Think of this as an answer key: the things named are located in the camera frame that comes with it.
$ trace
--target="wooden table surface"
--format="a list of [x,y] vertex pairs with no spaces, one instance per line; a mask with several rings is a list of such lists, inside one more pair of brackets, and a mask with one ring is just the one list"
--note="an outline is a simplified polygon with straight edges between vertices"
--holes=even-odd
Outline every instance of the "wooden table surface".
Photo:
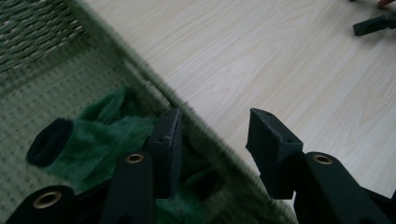
[[396,189],[396,32],[352,25],[394,10],[374,0],[87,0],[255,168],[249,109],[274,113],[304,151],[358,182]]

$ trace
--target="woven basket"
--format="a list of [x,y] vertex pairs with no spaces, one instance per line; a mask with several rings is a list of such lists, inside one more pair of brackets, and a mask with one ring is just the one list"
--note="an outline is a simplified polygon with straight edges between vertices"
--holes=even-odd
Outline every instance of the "woven basket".
[[122,86],[134,89],[148,115],[181,109],[184,141],[223,179],[202,202],[208,222],[295,222],[289,208],[271,201],[260,179],[84,3],[2,0],[0,223],[32,192],[66,184],[25,160],[35,136]]

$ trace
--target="black object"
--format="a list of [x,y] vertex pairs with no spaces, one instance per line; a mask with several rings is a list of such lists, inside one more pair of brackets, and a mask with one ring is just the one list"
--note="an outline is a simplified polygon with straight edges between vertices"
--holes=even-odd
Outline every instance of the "black object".
[[40,167],[50,165],[64,149],[72,130],[71,120],[56,119],[37,135],[27,152],[26,160]]
[[[43,136],[50,136],[52,127],[59,125],[53,124]],[[141,150],[120,158],[112,179],[77,196],[66,186],[40,189],[20,204],[7,224],[155,223],[154,200],[176,193],[181,145],[181,113],[179,109],[169,110],[160,116]],[[54,155],[50,147],[46,152]],[[37,208],[35,202],[47,206]]]
[[156,198],[174,197],[181,167],[181,113],[165,112],[159,119],[146,151],[152,156]]
[[250,110],[247,149],[270,197],[290,199],[296,192],[300,224],[396,223],[394,197],[367,193],[330,155],[304,154],[303,143],[271,113]]
[[99,224],[153,224],[152,160],[138,150],[122,156],[107,193]]
[[380,30],[396,28],[396,12],[386,16],[379,16],[353,25],[356,36],[368,35]]
[[50,186],[28,196],[11,215],[9,224],[67,224],[74,204],[74,192],[66,186]]

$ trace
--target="green cloth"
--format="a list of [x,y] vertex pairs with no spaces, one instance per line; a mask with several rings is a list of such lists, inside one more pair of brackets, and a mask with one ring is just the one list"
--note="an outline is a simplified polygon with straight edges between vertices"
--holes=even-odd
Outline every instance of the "green cloth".
[[[108,180],[121,154],[138,150],[152,133],[156,118],[145,117],[132,90],[122,88],[89,105],[73,120],[73,131],[57,160],[44,170],[84,191]],[[181,174],[173,200],[157,200],[157,223],[205,223],[204,209],[195,186],[208,173],[208,165],[194,157]]]

